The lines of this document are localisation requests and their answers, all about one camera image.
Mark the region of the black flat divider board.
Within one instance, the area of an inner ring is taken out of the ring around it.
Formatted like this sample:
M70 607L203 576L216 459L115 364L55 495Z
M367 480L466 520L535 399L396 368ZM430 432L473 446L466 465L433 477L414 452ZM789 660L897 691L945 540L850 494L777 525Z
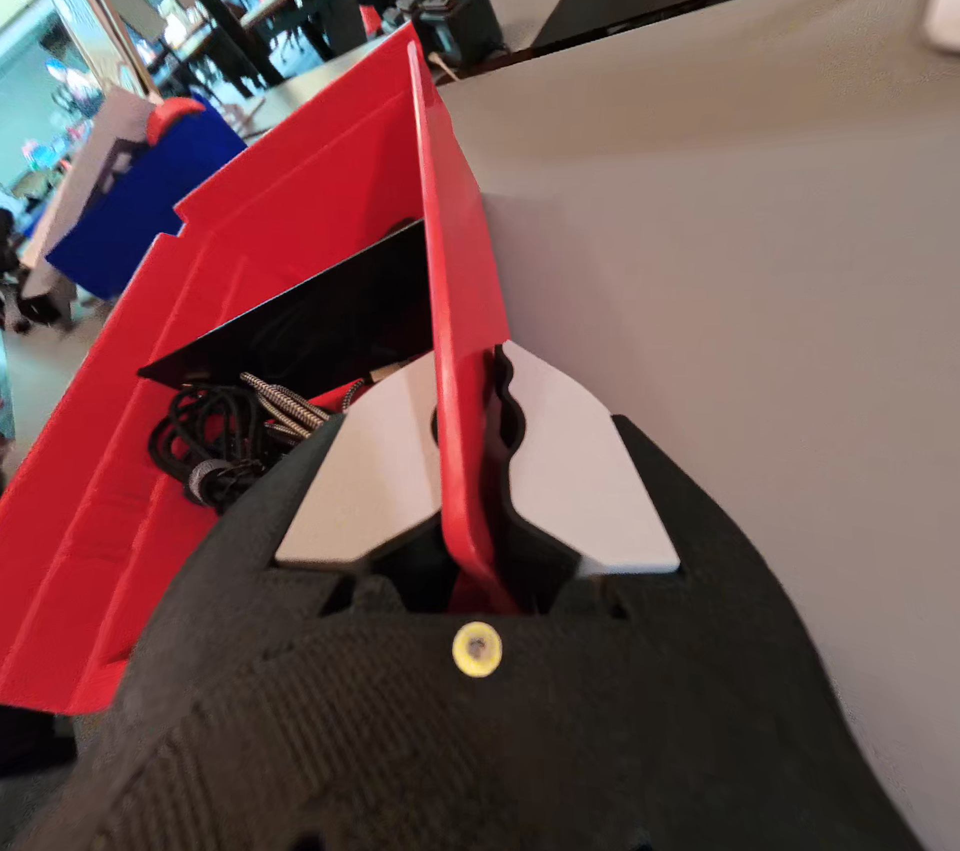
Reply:
M433 349L426 222L378 242L137 370L170 389L243 373L313 398Z

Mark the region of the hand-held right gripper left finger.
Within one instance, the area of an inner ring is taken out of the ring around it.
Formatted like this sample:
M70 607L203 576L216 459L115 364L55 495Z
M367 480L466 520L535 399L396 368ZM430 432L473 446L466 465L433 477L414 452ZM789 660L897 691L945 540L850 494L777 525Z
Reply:
M435 356L375 384L342 415L274 553L277 566L380 576L406 607L447 607Z

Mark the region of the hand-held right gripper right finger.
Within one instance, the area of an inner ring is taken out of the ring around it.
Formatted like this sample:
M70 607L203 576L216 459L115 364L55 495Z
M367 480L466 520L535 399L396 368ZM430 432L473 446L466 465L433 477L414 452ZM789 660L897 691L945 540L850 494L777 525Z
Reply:
M573 581L678 573L677 548L606 405L512 340L496 346L493 370L495 547L521 606L544 613Z

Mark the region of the black electronic device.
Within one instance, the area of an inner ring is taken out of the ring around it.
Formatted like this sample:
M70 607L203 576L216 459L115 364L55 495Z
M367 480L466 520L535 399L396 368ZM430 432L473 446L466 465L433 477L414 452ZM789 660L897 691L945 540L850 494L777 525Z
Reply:
M426 53L451 70L469 69L506 50L491 0L415 1L409 17Z

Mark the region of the red plastic bin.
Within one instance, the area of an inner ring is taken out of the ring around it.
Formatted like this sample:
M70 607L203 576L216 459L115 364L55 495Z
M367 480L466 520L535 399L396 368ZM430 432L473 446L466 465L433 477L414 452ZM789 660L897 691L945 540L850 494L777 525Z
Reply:
M481 475L510 338L479 186L406 26L181 202L2 495L2 705L107 708L213 517L148 460L164 389L138 368L408 218L425 219L442 532L495 602Z

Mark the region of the grey desk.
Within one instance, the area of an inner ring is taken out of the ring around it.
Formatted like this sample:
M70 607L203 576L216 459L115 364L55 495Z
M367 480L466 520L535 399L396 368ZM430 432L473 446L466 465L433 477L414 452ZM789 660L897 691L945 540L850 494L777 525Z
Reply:
M730 0L443 87L513 337L737 522L958 849L958 56L929 0Z

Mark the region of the blue plastic bin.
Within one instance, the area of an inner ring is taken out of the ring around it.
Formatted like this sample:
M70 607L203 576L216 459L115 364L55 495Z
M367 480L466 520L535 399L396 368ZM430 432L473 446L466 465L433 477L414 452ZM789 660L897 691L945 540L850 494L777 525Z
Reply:
M213 103L198 93L169 98L147 121L142 142L122 138L107 152L78 220L44 259L101 300L126 289L154 240L183 227L176 206L246 149Z

